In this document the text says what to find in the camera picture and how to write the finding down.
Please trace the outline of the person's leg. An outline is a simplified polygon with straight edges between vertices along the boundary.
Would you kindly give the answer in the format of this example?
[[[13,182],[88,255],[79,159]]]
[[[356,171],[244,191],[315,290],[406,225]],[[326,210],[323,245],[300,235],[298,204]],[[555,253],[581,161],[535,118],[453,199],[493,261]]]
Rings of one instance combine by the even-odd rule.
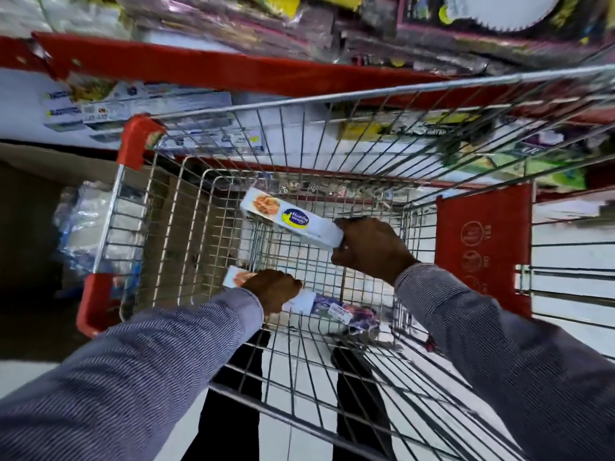
[[[378,452],[389,461],[397,461],[389,433],[390,418],[370,365],[361,354],[348,347],[335,348],[331,361],[339,370],[336,383],[338,436]]]
[[[260,400],[262,357],[270,337],[268,331],[254,334],[212,382]],[[197,434],[181,461],[259,461],[259,416],[256,409],[208,390]]]

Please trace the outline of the white foil box yellow label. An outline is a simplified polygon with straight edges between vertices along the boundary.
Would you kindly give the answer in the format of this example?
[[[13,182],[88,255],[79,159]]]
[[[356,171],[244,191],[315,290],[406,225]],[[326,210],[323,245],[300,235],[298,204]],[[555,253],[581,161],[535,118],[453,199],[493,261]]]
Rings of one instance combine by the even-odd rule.
[[[240,210],[246,217],[271,224],[304,239],[306,243],[332,251],[342,244],[343,232],[331,219],[283,201],[255,187],[245,193]]]

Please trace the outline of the pile of clear wrapped packets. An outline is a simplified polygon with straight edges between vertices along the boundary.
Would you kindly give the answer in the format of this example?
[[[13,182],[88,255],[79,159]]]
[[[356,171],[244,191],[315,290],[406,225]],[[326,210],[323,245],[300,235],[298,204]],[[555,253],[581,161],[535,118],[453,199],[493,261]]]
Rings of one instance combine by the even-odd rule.
[[[608,62],[615,0],[559,0],[538,24],[495,32],[444,24],[443,0],[0,0],[0,36],[34,31],[142,40],[147,30],[206,38],[233,52],[405,68],[440,76],[501,76]]]

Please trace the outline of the person's left hand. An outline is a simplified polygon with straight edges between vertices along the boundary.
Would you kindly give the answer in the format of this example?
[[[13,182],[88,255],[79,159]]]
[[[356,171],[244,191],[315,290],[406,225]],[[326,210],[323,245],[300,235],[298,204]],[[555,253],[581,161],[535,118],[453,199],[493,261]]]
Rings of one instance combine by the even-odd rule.
[[[262,274],[262,290],[260,294],[254,295],[260,302],[266,318],[280,313],[283,304],[293,299],[303,288],[303,283],[289,273],[271,269],[257,273]]]

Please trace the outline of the small purple plastic packet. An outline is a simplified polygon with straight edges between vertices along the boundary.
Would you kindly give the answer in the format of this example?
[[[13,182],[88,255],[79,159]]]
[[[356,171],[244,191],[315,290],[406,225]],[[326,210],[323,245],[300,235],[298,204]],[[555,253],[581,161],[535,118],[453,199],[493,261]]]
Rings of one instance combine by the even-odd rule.
[[[342,324],[350,334],[379,330],[381,323],[369,308],[344,303],[322,294],[316,294],[311,315]]]

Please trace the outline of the red metal store shelf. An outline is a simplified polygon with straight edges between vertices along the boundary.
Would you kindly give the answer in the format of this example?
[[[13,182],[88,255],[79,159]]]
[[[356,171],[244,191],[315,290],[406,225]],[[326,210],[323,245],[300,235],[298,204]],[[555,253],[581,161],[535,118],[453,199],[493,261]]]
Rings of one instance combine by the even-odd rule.
[[[412,70],[378,69],[199,51],[142,42],[34,32],[0,36],[0,68],[99,78],[170,82],[284,98],[367,100],[419,109],[506,108],[523,117],[557,111],[573,122],[615,124],[615,64],[499,77],[444,78]]]

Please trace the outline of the person's left leg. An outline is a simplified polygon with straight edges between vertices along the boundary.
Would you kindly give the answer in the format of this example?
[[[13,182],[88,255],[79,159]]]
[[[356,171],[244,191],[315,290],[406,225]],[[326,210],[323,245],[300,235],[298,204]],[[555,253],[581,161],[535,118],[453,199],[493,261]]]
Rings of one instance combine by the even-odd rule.
[[[270,337],[268,331],[254,334],[212,382],[260,400],[262,357]],[[259,461],[259,416],[256,409],[208,390],[197,434],[181,461]]]

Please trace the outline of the person's right hand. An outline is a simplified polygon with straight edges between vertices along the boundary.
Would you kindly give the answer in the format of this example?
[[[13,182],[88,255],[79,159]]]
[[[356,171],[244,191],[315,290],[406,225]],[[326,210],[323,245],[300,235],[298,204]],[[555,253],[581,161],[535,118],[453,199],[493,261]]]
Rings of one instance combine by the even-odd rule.
[[[386,222],[371,217],[368,227],[343,232],[331,262],[394,285],[407,268],[417,264],[404,241]]]

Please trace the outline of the white round plates pack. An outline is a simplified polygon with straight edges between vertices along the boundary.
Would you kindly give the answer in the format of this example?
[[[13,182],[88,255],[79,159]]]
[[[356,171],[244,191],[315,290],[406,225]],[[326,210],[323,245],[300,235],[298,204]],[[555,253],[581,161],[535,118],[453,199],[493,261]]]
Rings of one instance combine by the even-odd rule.
[[[495,32],[520,32],[546,18],[559,0],[443,0],[439,20],[444,24],[469,20]]]

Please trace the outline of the brown cardboard box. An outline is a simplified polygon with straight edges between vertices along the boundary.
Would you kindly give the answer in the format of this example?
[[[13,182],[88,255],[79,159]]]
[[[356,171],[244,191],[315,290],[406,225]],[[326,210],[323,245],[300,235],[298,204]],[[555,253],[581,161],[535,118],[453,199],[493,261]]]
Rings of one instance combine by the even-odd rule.
[[[119,166],[115,161],[0,143],[0,302],[47,296],[61,288],[64,266],[54,256],[59,232],[52,219],[64,188],[85,181],[111,185],[105,232],[122,187],[134,186],[145,194],[151,167],[142,165],[135,171]],[[111,275],[113,287],[114,274],[99,267],[105,246],[102,241],[93,273]]]

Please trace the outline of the row of yellow-green packets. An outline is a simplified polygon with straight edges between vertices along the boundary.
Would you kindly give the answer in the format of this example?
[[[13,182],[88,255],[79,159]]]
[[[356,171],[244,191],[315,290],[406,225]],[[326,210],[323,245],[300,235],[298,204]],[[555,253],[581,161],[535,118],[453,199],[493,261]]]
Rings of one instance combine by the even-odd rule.
[[[339,124],[353,141],[365,172],[382,176],[453,179],[492,172],[511,178],[562,167],[592,154],[587,128],[471,112],[378,113],[361,110]]]

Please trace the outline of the person's left forearm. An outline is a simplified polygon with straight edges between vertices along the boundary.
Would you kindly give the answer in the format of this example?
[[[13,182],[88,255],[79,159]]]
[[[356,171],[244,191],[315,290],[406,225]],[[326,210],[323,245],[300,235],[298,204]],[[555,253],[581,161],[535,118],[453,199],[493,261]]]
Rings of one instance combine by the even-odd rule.
[[[0,461],[153,461],[263,319],[257,296],[233,288],[109,328],[0,400]]]

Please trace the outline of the person's right leg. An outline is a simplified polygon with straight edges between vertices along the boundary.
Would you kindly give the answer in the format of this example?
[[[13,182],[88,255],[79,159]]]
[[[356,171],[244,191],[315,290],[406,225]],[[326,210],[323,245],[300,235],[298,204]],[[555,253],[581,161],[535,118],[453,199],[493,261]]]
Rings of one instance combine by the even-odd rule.
[[[378,452],[389,461],[397,461],[389,433],[390,418],[370,365],[361,354],[348,347],[335,348],[331,361],[339,370],[336,383],[338,436]]]

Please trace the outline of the clear plastic wrapped packs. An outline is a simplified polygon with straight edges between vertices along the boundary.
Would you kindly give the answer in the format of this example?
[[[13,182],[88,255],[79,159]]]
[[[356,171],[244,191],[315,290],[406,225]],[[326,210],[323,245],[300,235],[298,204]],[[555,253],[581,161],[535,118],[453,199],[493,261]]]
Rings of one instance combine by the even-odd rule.
[[[112,294],[137,290],[145,238],[141,232],[146,214],[144,196],[144,191],[134,186],[122,187],[105,232],[111,185],[85,181],[79,187],[64,188],[52,219],[59,232],[54,256],[63,263],[64,283],[83,283],[94,272],[98,248],[105,241],[99,267],[115,276]]]

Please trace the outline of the person's right forearm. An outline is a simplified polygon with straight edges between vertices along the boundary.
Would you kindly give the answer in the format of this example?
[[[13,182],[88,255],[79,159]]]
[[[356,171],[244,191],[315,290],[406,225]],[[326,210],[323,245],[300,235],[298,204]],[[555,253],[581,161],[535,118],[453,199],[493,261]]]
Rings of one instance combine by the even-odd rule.
[[[404,266],[398,298],[531,461],[615,461],[615,363],[433,264]]]

